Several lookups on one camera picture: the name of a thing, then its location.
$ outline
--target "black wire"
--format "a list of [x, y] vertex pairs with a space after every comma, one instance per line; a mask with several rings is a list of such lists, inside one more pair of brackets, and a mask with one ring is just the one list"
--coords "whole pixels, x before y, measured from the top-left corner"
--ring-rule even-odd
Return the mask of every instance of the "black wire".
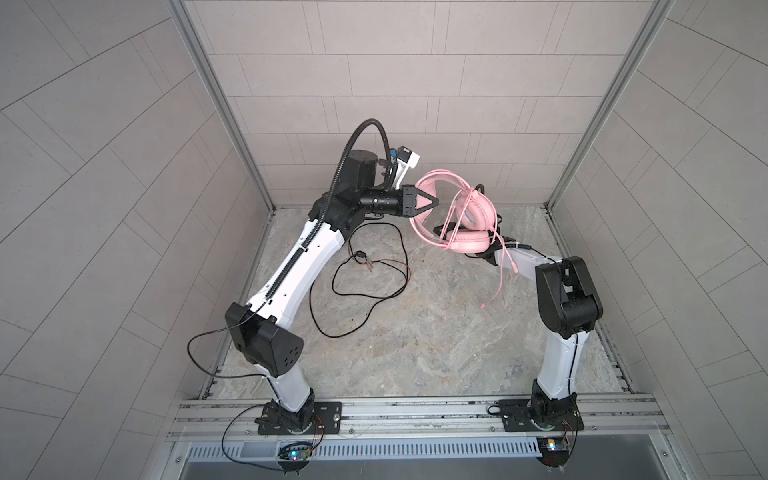
[[192, 345], [192, 342], [195, 339], [200, 338], [200, 337], [205, 336], [205, 335], [210, 335], [212, 333], [220, 333], [220, 332], [224, 332], [226, 330], [232, 330], [233, 328], [237, 328], [238, 326], [244, 325], [245, 323], [249, 322], [259, 312], [259, 310], [261, 310], [265, 305], [266, 305], [266, 302], [262, 303], [261, 306], [259, 308], [257, 308], [255, 312], [251, 313], [248, 316], [248, 318], [246, 318], [242, 322], [238, 323], [237, 325], [225, 326], [223, 329], [215, 329], [215, 330], [211, 330], [210, 332], [198, 333], [197, 335], [195, 335], [192, 338], [190, 338], [190, 341], [187, 342], [187, 355], [190, 357], [190, 360], [192, 360], [192, 363], [194, 363], [194, 365], [198, 369], [200, 369], [203, 373], [205, 373], [208, 376], [212, 376], [215, 379], [244, 379], [244, 378], [249, 377], [249, 376], [263, 376], [263, 377], [266, 377], [266, 375], [264, 375], [262, 373], [249, 373], [247, 375], [234, 375], [234, 376], [224, 376], [224, 375], [217, 375], [216, 373], [211, 373], [211, 372], [207, 371], [206, 369], [204, 369], [200, 365], [200, 363], [197, 363], [197, 360], [194, 359], [194, 357], [192, 356], [192, 352], [190, 351], [190, 346]]
[[235, 416], [235, 418], [233, 418], [233, 419], [232, 419], [232, 422], [230, 422], [230, 424], [229, 424], [229, 425], [227, 425], [227, 427], [224, 429], [224, 433], [223, 433], [223, 434], [221, 434], [221, 451], [224, 453], [224, 456], [225, 456], [225, 457], [227, 457], [227, 458], [228, 458], [229, 460], [231, 460], [232, 462], [235, 462], [235, 463], [241, 463], [241, 464], [243, 464], [243, 465], [252, 465], [252, 466], [254, 466], [254, 467], [263, 468], [264, 470], [271, 470], [271, 471], [273, 471], [273, 472], [282, 472], [282, 471], [283, 471], [283, 469], [282, 469], [282, 468], [272, 468], [272, 467], [265, 467], [264, 465], [259, 465], [258, 463], [242, 462], [242, 461], [240, 461], [240, 460], [235, 460], [234, 458], [230, 457], [230, 456], [227, 454], [227, 450], [224, 448], [224, 437], [226, 437], [226, 436], [227, 436], [227, 432], [229, 431], [229, 429], [230, 429], [230, 427], [232, 426], [232, 424], [233, 424], [233, 423], [235, 423], [235, 421], [236, 421], [236, 420], [237, 420], [237, 419], [238, 419], [238, 418], [239, 418], [239, 417], [240, 417], [242, 414], [244, 414], [245, 412], [247, 412], [248, 410], [252, 410], [252, 409], [255, 409], [256, 407], [261, 407], [261, 406], [263, 406], [263, 405], [254, 405], [254, 406], [252, 406], [252, 407], [248, 407], [247, 409], [245, 409], [245, 410], [243, 410], [242, 412], [238, 413], [238, 414]]
[[375, 296], [375, 295], [368, 295], [366, 293], [340, 293], [340, 292], [336, 291], [336, 286], [334, 285], [334, 283], [336, 282], [336, 275], [339, 274], [339, 270], [341, 270], [342, 266], [346, 265], [350, 260], [355, 258], [354, 254], [353, 254], [352, 257], [350, 257], [350, 258], [346, 259], [344, 262], [342, 262], [342, 264], [339, 265], [336, 268], [336, 272], [333, 274], [333, 279], [331, 280], [331, 290], [336, 295], [339, 295], [339, 296], [364, 296], [364, 297], [367, 297], [367, 298], [376, 299], [378, 301], [375, 302], [373, 305], [371, 305], [371, 308], [370, 308], [370, 310], [368, 310], [368, 314], [366, 315], [366, 318], [362, 321], [362, 323], [360, 323], [355, 328], [351, 329], [349, 332], [342, 333], [341, 335], [330, 335], [328, 333], [325, 333], [325, 332], [323, 332], [323, 329], [320, 328], [320, 325], [317, 323], [317, 319], [315, 318], [315, 312], [314, 312], [314, 310], [312, 308], [312, 289], [315, 286], [315, 283], [312, 282], [312, 286], [310, 286], [310, 315], [312, 316], [312, 321], [315, 323], [315, 326], [317, 327], [319, 332], [322, 333], [324, 336], [330, 338], [330, 339], [340, 339], [340, 338], [342, 338], [344, 336], [351, 335], [354, 332], [356, 332], [357, 330], [361, 329], [368, 322], [368, 319], [371, 317], [371, 313], [373, 313], [373, 309], [375, 309], [377, 305], [379, 305], [381, 302], [383, 302], [385, 300], [389, 300], [391, 298], [395, 298], [400, 293], [402, 293], [403, 290], [406, 289], [406, 286], [408, 286], [408, 281], [409, 281], [409, 273], [408, 272], [409, 272], [409, 267], [410, 267], [409, 262], [408, 262], [408, 251], [406, 250], [406, 243], [402, 239], [402, 232], [397, 227], [397, 225], [395, 225], [394, 223], [390, 223], [390, 222], [377, 222], [377, 223], [364, 223], [363, 225], [360, 225], [359, 227], [357, 227], [352, 232], [351, 235], [349, 235], [349, 240], [347, 240], [347, 241], [349, 241], [350, 248], [352, 246], [352, 237], [355, 235], [355, 232], [357, 232], [357, 230], [360, 230], [361, 228], [369, 227], [371, 225], [389, 225], [391, 227], [395, 227], [395, 229], [397, 230], [398, 235], [400, 235], [400, 246], [402, 247], [402, 253], [403, 253], [403, 255], [406, 258], [406, 271], [404, 272], [404, 271], [400, 270], [398, 267], [390, 265], [389, 263], [387, 263], [384, 260], [373, 260], [370, 263], [383, 263], [384, 265], [397, 270], [398, 272], [400, 272], [403, 275], [403, 278], [405, 279], [405, 282], [394, 293], [392, 293], [391, 295], [388, 295], [388, 296]]

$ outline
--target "gray floor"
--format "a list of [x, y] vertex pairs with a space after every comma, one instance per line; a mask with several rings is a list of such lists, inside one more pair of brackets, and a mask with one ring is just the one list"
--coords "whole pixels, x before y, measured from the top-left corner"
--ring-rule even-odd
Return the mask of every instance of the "gray floor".
[[[254, 280], [255, 293], [273, 274], [295, 243], [307, 209], [278, 210]], [[502, 233], [534, 245], [546, 254], [558, 248], [540, 207], [500, 207]], [[411, 283], [400, 296], [376, 307], [368, 323], [342, 339], [322, 336], [302, 302], [292, 331], [304, 338], [299, 365], [318, 397], [439, 396], [525, 394], [531, 390], [544, 358], [545, 327], [538, 316], [533, 282], [505, 270], [499, 273], [484, 260], [469, 259], [423, 243], [407, 219], [386, 219], [405, 238]], [[373, 259], [402, 259], [399, 237], [392, 227], [367, 227], [353, 238], [355, 250]], [[356, 326], [373, 300], [333, 294], [330, 281], [347, 258], [346, 248], [328, 262], [313, 292], [318, 323], [338, 334]], [[336, 281], [338, 291], [378, 293], [396, 290], [397, 272], [374, 266], [371, 272], [350, 262]], [[484, 309], [480, 306], [487, 303]], [[222, 375], [252, 372], [243, 356], [230, 347]], [[579, 367], [579, 392], [619, 392], [597, 335], [588, 341]], [[271, 396], [259, 379], [220, 380], [218, 399], [262, 399]]]

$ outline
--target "headphone cushion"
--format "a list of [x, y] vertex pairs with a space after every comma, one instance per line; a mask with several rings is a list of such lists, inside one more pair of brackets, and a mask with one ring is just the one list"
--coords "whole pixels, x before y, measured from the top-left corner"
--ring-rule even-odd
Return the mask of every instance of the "headphone cushion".
[[[462, 218], [462, 223], [470, 230], [482, 232], [493, 230], [493, 224], [496, 221], [493, 203], [485, 195], [476, 190], [472, 190], [471, 195], [469, 205], [467, 205], [467, 210]], [[465, 199], [466, 194], [462, 193], [459, 195], [457, 209], [461, 208]]]

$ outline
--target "black cable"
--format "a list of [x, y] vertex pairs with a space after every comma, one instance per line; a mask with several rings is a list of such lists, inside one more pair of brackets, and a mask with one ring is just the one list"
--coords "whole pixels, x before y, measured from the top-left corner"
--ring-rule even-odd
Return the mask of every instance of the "black cable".
[[224, 448], [224, 437], [227, 436], [227, 432], [229, 431], [230, 427], [232, 426], [235, 421], [242, 416], [245, 412], [255, 409], [256, 407], [262, 407], [263, 405], [254, 405], [252, 407], [248, 407], [247, 409], [243, 410], [242, 412], [235, 415], [235, 418], [232, 419], [232, 422], [230, 422], [229, 425], [224, 429], [224, 433], [221, 434], [221, 451], [224, 453], [224, 456], [227, 457], [229, 460], [235, 463], [241, 463], [243, 465], [252, 465], [254, 467], [263, 468], [264, 470], [271, 470], [272, 472], [282, 472], [282, 468], [272, 468], [272, 467], [265, 467], [264, 465], [259, 465], [258, 463], [251, 463], [251, 462], [242, 462], [240, 460], [235, 460], [234, 458], [230, 457], [229, 454], [227, 454], [227, 450]]
[[315, 326], [317, 327], [319, 332], [322, 333], [324, 336], [330, 338], [330, 339], [340, 339], [340, 338], [342, 338], [344, 336], [351, 335], [354, 332], [356, 332], [357, 330], [361, 329], [366, 324], [366, 322], [368, 322], [368, 319], [370, 318], [371, 313], [373, 313], [373, 309], [375, 309], [377, 305], [379, 305], [381, 302], [383, 302], [385, 300], [389, 300], [389, 299], [392, 299], [392, 298], [395, 298], [396, 296], [398, 296], [400, 293], [403, 292], [403, 290], [406, 289], [406, 286], [408, 286], [408, 282], [410, 281], [410, 273], [409, 273], [410, 265], [409, 265], [409, 262], [408, 262], [408, 251], [406, 250], [406, 243], [405, 243], [405, 241], [402, 238], [402, 232], [397, 227], [397, 225], [395, 225], [394, 223], [390, 223], [390, 222], [377, 222], [377, 223], [364, 223], [363, 225], [360, 225], [359, 227], [357, 227], [352, 232], [351, 235], [349, 235], [349, 240], [347, 240], [349, 242], [349, 248], [352, 250], [352, 237], [355, 235], [355, 232], [357, 232], [357, 230], [360, 230], [361, 228], [369, 227], [371, 225], [389, 225], [391, 227], [395, 227], [395, 229], [397, 230], [398, 235], [400, 235], [400, 246], [402, 247], [402, 253], [403, 253], [403, 255], [406, 258], [406, 261], [405, 261], [406, 271], [404, 272], [404, 271], [400, 270], [399, 268], [397, 268], [396, 266], [393, 266], [393, 265], [387, 263], [386, 261], [384, 261], [384, 260], [387, 260], [387, 259], [384, 259], [384, 260], [373, 260], [370, 263], [382, 263], [382, 264], [384, 264], [384, 265], [386, 265], [386, 266], [388, 266], [390, 268], [393, 268], [393, 269], [397, 270], [398, 272], [400, 272], [403, 275], [403, 278], [405, 279], [405, 282], [394, 293], [392, 293], [391, 295], [387, 295], [387, 296], [368, 295], [367, 293], [340, 293], [340, 292], [336, 291], [336, 286], [335, 286], [336, 276], [339, 274], [339, 270], [341, 270], [342, 266], [346, 265], [352, 259], [355, 259], [355, 261], [357, 262], [357, 259], [355, 257], [355, 254], [353, 253], [348, 259], [346, 259], [344, 262], [342, 262], [341, 265], [339, 265], [336, 268], [336, 272], [333, 274], [333, 279], [331, 280], [331, 290], [336, 295], [339, 295], [339, 296], [364, 296], [366, 298], [376, 299], [378, 301], [375, 302], [373, 305], [371, 305], [371, 308], [370, 308], [370, 310], [368, 310], [368, 314], [366, 315], [366, 318], [362, 321], [362, 323], [360, 323], [355, 328], [351, 329], [349, 332], [342, 333], [341, 335], [330, 335], [328, 333], [325, 333], [325, 332], [323, 332], [323, 329], [320, 328], [320, 325], [317, 323], [317, 319], [315, 318], [315, 312], [314, 312], [314, 310], [312, 308], [312, 290], [313, 290], [313, 287], [315, 286], [315, 283], [313, 282], [312, 286], [310, 286], [310, 315], [312, 316], [312, 321], [315, 323]]
[[[320, 211], [320, 214], [317, 217], [317, 222], [315, 222], [315, 226], [312, 227], [310, 234], [306, 236], [304, 241], [301, 243], [301, 246], [297, 248], [296, 251], [293, 252], [293, 255], [291, 255], [290, 259], [288, 259], [288, 262], [286, 263], [286, 265], [282, 268], [280, 273], [277, 274], [277, 278], [275, 278], [275, 282], [270, 286], [270, 288], [266, 292], [265, 298], [267, 300], [271, 299], [274, 296], [277, 289], [286, 279], [286, 276], [288, 276], [288, 272], [290, 272], [293, 266], [296, 264], [296, 262], [299, 261], [299, 257], [301, 257], [302, 254], [306, 252], [306, 249], [309, 248], [310, 244], [312, 243], [312, 240], [315, 239], [315, 236], [320, 231], [321, 226], [325, 222], [326, 215], [328, 214], [328, 209], [331, 206], [331, 200], [333, 196], [336, 194], [336, 185], [339, 183], [339, 177], [341, 176], [341, 170], [344, 168], [344, 162], [346, 162], [346, 158], [349, 156], [349, 152], [352, 151], [352, 147], [355, 145], [357, 138], [360, 136], [360, 134], [362, 134], [362, 131], [364, 131], [370, 125], [375, 125], [376, 128], [379, 129], [379, 134], [381, 135], [382, 142], [384, 143], [385, 159], [387, 161], [390, 161], [391, 154], [389, 153], [389, 140], [387, 139], [386, 132], [384, 131], [384, 126], [381, 125], [381, 122], [379, 122], [375, 118], [369, 118], [368, 120], [358, 125], [355, 131], [352, 132], [352, 135], [349, 136], [349, 140], [346, 142], [346, 146], [344, 147], [344, 150], [341, 153], [339, 164], [336, 167], [336, 172], [333, 174], [333, 179], [331, 180], [331, 186], [328, 189], [328, 193], [326, 194], [326, 201], [323, 204], [323, 209]], [[392, 184], [395, 182], [395, 175], [393, 171], [395, 170], [393, 170], [392, 166], [390, 165], [387, 170], [387, 175], [384, 178], [384, 190], [389, 190], [390, 188], [392, 188]]]
[[205, 335], [210, 335], [212, 333], [220, 333], [220, 332], [224, 332], [224, 331], [227, 331], [227, 330], [232, 330], [233, 328], [237, 328], [238, 326], [244, 325], [245, 323], [249, 322], [259, 312], [259, 310], [261, 310], [265, 305], [266, 305], [266, 302], [262, 303], [261, 306], [259, 308], [257, 308], [255, 312], [251, 313], [248, 316], [248, 318], [246, 318], [242, 322], [238, 323], [237, 325], [225, 326], [222, 329], [215, 329], [215, 330], [211, 330], [210, 332], [198, 333], [197, 335], [195, 335], [192, 338], [190, 338], [190, 341], [187, 342], [187, 355], [190, 357], [190, 360], [192, 360], [192, 363], [194, 363], [194, 365], [198, 369], [200, 369], [203, 373], [205, 373], [208, 376], [212, 376], [215, 379], [244, 379], [244, 378], [249, 377], [249, 376], [263, 376], [263, 377], [266, 377], [266, 375], [264, 375], [262, 373], [249, 373], [247, 375], [234, 375], [234, 376], [224, 376], [224, 375], [217, 375], [216, 373], [211, 373], [211, 372], [207, 371], [206, 369], [204, 369], [200, 365], [200, 363], [197, 363], [197, 360], [194, 359], [194, 357], [192, 356], [192, 352], [190, 351], [190, 346], [192, 345], [192, 342], [195, 339], [200, 338], [200, 337], [205, 336]]

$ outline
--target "wall tile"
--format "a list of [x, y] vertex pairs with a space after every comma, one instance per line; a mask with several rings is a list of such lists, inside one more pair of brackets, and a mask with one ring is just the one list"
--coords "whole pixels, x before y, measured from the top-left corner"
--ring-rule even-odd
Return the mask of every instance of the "wall tile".
[[192, 214], [197, 217], [197, 219], [203, 224], [205, 230], [208, 230], [208, 233], [214, 237], [218, 235], [219, 226], [216, 225], [216, 222], [211, 220], [210, 215], [208, 215], [208, 212], [206, 212], [205, 209], [200, 205], [199, 201], [195, 203], [194, 207], [192, 207]]
[[212, 176], [197, 147], [188, 141], [134, 209], [171, 242]]
[[587, 127], [599, 103], [599, 97], [539, 97], [526, 131], [580, 134]]
[[167, 336], [165, 330], [135, 312], [128, 312], [128, 316], [125, 317], [121, 327], [128, 332], [133, 333], [135, 336], [147, 340], [157, 348], [163, 346], [163, 342]]
[[623, 55], [649, 7], [649, 3], [575, 2], [555, 53]]
[[694, 367], [746, 349], [664, 238], [651, 242], [632, 260], [632, 266]]
[[611, 286], [611, 292], [628, 321], [638, 318], [654, 305], [607, 226], [600, 227], [592, 238], [587, 239], [587, 247], [594, 254], [594, 261], [605, 276], [606, 283]]
[[77, 396], [39, 383], [0, 376], [0, 407], [63, 418]]
[[593, 263], [594, 259], [592, 258], [592, 253], [590, 253], [587, 244], [581, 237], [581, 233], [578, 231], [578, 228], [576, 228], [576, 223], [574, 223], [573, 218], [571, 218], [571, 213], [565, 206], [565, 202], [558, 202], [554, 206], [552, 213], [555, 221], [558, 222], [563, 237], [565, 237], [565, 243], [568, 245], [571, 255], [578, 255], [583, 258], [585, 262]]
[[239, 97], [237, 105], [252, 134], [328, 131], [320, 97]]
[[312, 53], [301, 2], [191, 2], [211, 53]]
[[61, 420], [0, 409], [0, 463], [7, 478], [27, 478]]
[[23, 131], [0, 115], [0, 239], [70, 177]]
[[163, 417], [142, 412], [141, 410], [130, 409], [128, 415], [123, 421], [123, 430], [129, 432], [143, 433], [145, 435], [157, 435], [160, 427], [163, 425]]
[[659, 230], [655, 225], [651, 224], [634, 242], [630, 243], [629, 247], [624, 249], [624, 255], [632, 261], [638, 253], [645, 250], [645, 247], [650, 245], [650, 242], [656, 240], [656, 237], [659, 235]]
[[74, 67], [74, 62], [26, 3], [3, 2], [0, 18], [3, 108]]
[[451, 11], [450, 3], [435, 3], [435, 21], [432, 28], [432, 54], [445, 54], [445, 39], [448, 35], [448, 15]]
[[198, 200], [217, 226], [220, 227], [224, 223], [224, 219], [227, 218], [230, 208], [240, 193], [240, 188], [246, 181], [248, 177], [243, 163], [237, 156], [237, 152], [232, 150]]
[[712, 386], [729, 380], [739, 379], [743, 376], [762, 372], [760, 364], [749, 352], [739, 353], [722, 359], [719, 362], [701, 367], [698, 372], [704, 385]]
[[544, 164], [556, 134], [483, 134], [477, 161], [480, 164]]
[[638, 318], [629, 322], [629, 327], [632, 328], [632, 332], [637, 335], [646, 328], [656, 325], [663, 319], [664, 317], [661, 315], [658, 307], [655, 306], [648, 310], [646, 313], [640, 315]]
[[[355, 142], [355, 148], [360, 148], [368, 151], [376, 151], [376, 137], [379, 132], [375, 134], [362, 134]], [[298, 134], [299, 146], [302, 157], [305, 164], [322, 164], [331, 165], [338, 164], [341, 153], [346, 146], [346, 142], [349, 140], [348, 134]], [[394, 145], [394, 141], [389, 141], [390, 148], [397, 148]]]
[[0, 320], [0, 370], [5, 370], [31, 335], [29, 330]]
[[161, 96], [130, 42], [33, 92], [25, 102], [74, 151], [90, 159]]
[[717, 405], [733, 426], [760, 474], [768, 473], [768, 459], [762, 441], [768, 421], [764, 415], [754, 415], [768, 402], [768, 376], [765, 373], [731, 380], [710, 387]]
[[346, 55], [239, 55], [254, 95], [351, 95]]
[[24, 101], [9, 105], [2, 113], [70, 174], [85, 164]]
[[758, 475], [750, 456], [744, 451], [699, 455], [710, 475]]
[[326, 53], [432, 53], [434, 3], [319, 2], [317, 6]]
[[224, 123], [221, 121], [219, 114], [215, 114], [205, 121], [203, 126], [200, 127], [199, 135], [213, 156], [218, 168], [233, 148], [230, 136], [227, 133], [227, 129], [224, 128]]
[[6, 369], [78, 392], [160, 261], [120, 225]]
[[626, 317], [616, 302], [614, 284], [612, 283], [610, 287], [608, 286], [603, 277], [604, 270], [598, 268], [594, 263], [587, 265], [587, 268], [603, 303], [603, 318], [601, 322], [604, 329], [608, 331], [608, 338], [605, 341], [614, 347], [614, 352], [621, 357], [624, 365], [632, 365], [635, 362], [639, 362], [644, 358], [643, 350], [637, 343], [632, 330], [627, 324]]
[[184, 80], [195, 69], [187, 47], [171, 19], [141, 34], [171, 85]]
[[320, 198], [320, 195], [328, 191], [328, 187], [325, 188], [312, 188], [312, 189], [291, 189], [288, 190], [293, 205], [310, 206], [315, 203], [315, 200]]
[[659, 158], [659, 154], [657, 154], [653, 148], [648, 148], [645, 155], [640, 159], [640, 162], [638, 162], [629, 175], [627, 175], [627, 178], [624, 180], [624, 186], [628, 190], [632, 190], [634, 186], [637, 185], [637, 181], [645, 175], [645, 172], [648, 171], [657, 158]]
[[552, 195], [551, 188], [520, 188], [515, 196], [516, 204], [543, 204]]
[[426, 129], [427, 97], [336, 97], [335, 100], [341, 132], [351, 133], [360, 122], [371, 117], [386, 125], [387, 134]]
[[192, 93], [197, 100], [197, 104], [200, 105], [203, 115], [205, 115], [206, 118], [213, 115], [216, 112], [216, 106], [214, 105], [214, 101], [210, 98], [210, 93], [208, 93], [205, 85], [203, 85], [203, 79], [200, 77], [200, 72], [195, 71], [193, 74], [190, 74], [190, 76], [187, 77], [187, 83], [192, 89]]
[[685, 101], [724, 49], [682, 25], [665, 22], [639, 69], [664, 90]]
[[264, 226], [269, 219], [269, 212], [264, 202], [259, 201], [250, 217], [248, 228], [243, 235], [243, 241], [237, 248], [232, 266], [227, 274], [227, 279], [238, 289], [243, 289], [247, 281], [247, 275], [256, 255], [256, 248], [261, 241]]
[[91, 58], [48, 0], [27, 0], [27, 5], [76, 65]]
[[622, 250], [630, 246], [650, 226], [650, 219], [604, 164], [585, 189]]
[[238, 55], [208, 55], [208, 58], [225, 95], [237, 97], [252, 94]]
[[763, 369], [768, 368], [768, 332], [764, 328], [766, 281], [768, 266], [761, 263], [710, 292], [710, 298]]
[[461, 94], [557, 95], [571, 60], [567, 55], [468, 55]]
[[745, 55], [768, 63], [765, 25], [768, 5], [760, 0], [737, 0], [722, 4], [705, 4], [693, 23], [693, 29], [724, 43]]
[[558, 95], [602, 97], [621, 64], [621, 55], [576, 55]]
[[[382, 65], [396, 65], [402, 73], [383, 76]], [[349, 56], [355, 95], [458, 95], [463, 71], [461, 55]], [[327, 76], [327, 70], [320, 74]]]
[[133, 310], [170, 331], [214, 238], [190, 215], [142, 290]]
[[152, 74], [152, 78], [157, 82], [157, 86], [160, 87], [163, 93], [169, 91], [171, 84], [168, 81], [168, 77], [165, 76], [163, 68], [157, 63], [157, 59], [152, 54], [152, 50], [149, 49], [149, 45], [147, 45], [147, 41], [144, 40], [144, 37], [136, 35], [131, 39], [131, 44], [136, 48], [141, 60], [147, 66], [150, 74]]
[[320, 24], [320, 13], [317, 9], [317, 2], [302, 2], [302, 5], [304, 7], [306, 29], [310, 34], [312, 53], [326, 53], [326, 42], [323, 39], [323, 26]]
[[699, 108], [699, 105], [704, 101], [704, 98], [710, 94], [712, 89], [715, 88], [715, 85], [717, 85], [717, 82], [720, 81], [723, 75], [725, 75], [725, 72], [728, 71], [730, 66], [733, 65], [740, 55], [741, 54], [738, 51], [726, 47], [723, 53], [720, 54], [720, 57], [717, 58], [714, 65], [712, 65], [712, 68], [709, 69], [707, 74], [704, 75], [704, 78], [702, 78], [696, 88], [694, 88], [694, 91], [688, 95], [685, 104], [694, 110]]
[[522, 97], [441, 97], [437, 131], [514, 133], [523, 102]]
[[446, 54], [538, 54], [554, 16], [554, 3], [451, 4]]
[[94, 478], [156, 355], [119, 330], [29, 478]]
[[134, 231], [142, 240], [149, 243], [150, 247], [154, 248], [154, 251], [160, 255], [165, 253], [168, 248], [168, 242], [147, 223], [147, 221], [141, 218], [141, 215], [136, 213], [136, 210], [131, 210], [128, 215], [123, 219], [125, 226]]
[[182, 82], [152, 105], [110, 144], [145, 187], [157, 178], [170, 159], [205, 122], [187, 82]]
[[512, 165], [506, 187], [554, 188], [563, 171], [562, 165]]
[[520, 110], [520, 117], [518, 117], [518, 124], [515, 127], [515, 132], [523, 134], [528, 129], [528, 122], [531, 121], [531, 115], [533, 115], [533, 109], [536, 108], [537, 101], [538, 97], [525, 98], [523, 108]]
[[287, 188], [325, 188], [324, 191], [327, 191], [336, 165], [265, 165], [260, 171], [269, 181], [270, 191]]
[[243, 240], [246, 227], [246, 221], [234, 209], [230, 210], [221, 230], [219, 230], [219, 235], [208, 252], [203, 267], [200, 269], [200, 275], [213, 288], [221, 290], [224, 285], [227, 272], [230, 271], [232, 260], [240, 246], [240, 241]]
[[51, 0], [51, 3], [91, 57], [169, 16], [165, 5], [151, 0]]
[[143, 192], [108, 149], [80, 169], [0, 243], [0, 318], [37, 328]]
[[694, 276], [744, 247], [728, 224], [661, 158], [637, 182], [632, 195]]
[[187, 356], [190, 333], [203, 332], [213, 308], [214, 304], [193, 287], [136, 396], [134, 409], [165, 417], [181, 377], [190, 363]]
[[425, 164], [424, 172], [437, 168], [448, 169], [464, 178], [471, 185], [484, 184], [495, 186], [496, 180], [502, 171], [502, 166], [498, 164]]
[[768, 99], [760, 85], [768, 82], [768, 65], [739, 57], [697, 108], [707, 120], [768, 164]]
[[757, 256], [754, 250], [748, 246], [744, 247], [723, 260], [722, 263], [712, 267], [712, 270], [700, 276], [698, 279], [699, 284], [705, 292], [709, 293], [728, 280], [746, 272], [761, 261], [762, 259]]
[[598, 209], [594, 207], [592, 200], [587, 196], [587, 192], [578, 182], [571, 181], [562, 198], [578, 231], [584, 233], [598, 216]]
[[544, 47], [541, 49], [542, 55], [552, 55], [560, 43], [560, 37], [563, 34], [563, 27], [568, 20], [568, 15], [571, 13], [571, 7], [573, 2], [558, 2], [557, 9], [554, 11], [554, 17], [549, 25], [547, 31], [547, 38], [544, 42]]
[[615, 111], [673, 167], [710, 128], [707, 121], [638, 73]]
[[149, 456], [154, 437], [121, 430], [98, 472], [97, 480], [135, 480]]
[[216, 299], [219, 298], [219, 290], [216, 290], [210, 283], [208, 283], [207, 280], [205, 280], [200, 275], [198, 275], [195, 279], [194, 286], [199, 291], [201, 291], [203, 295], [207, 296], [208, 300], [211, 302], [215, 302]]
[[624, 181], [648, 151], [648, 144], [614, 111], [605, 121], [594, 149]]
[[696, 452], [740, 449], [739, 440], [667, 323], [659, 322], [645, 330], [637, 335], [637, 341]]
[[400, 145], [405, 145], [421, 155], [420, 162], [463, 164], [469, 145], [469, 134], [392, 134], [389, 136], [390, 148], [397, 148]]

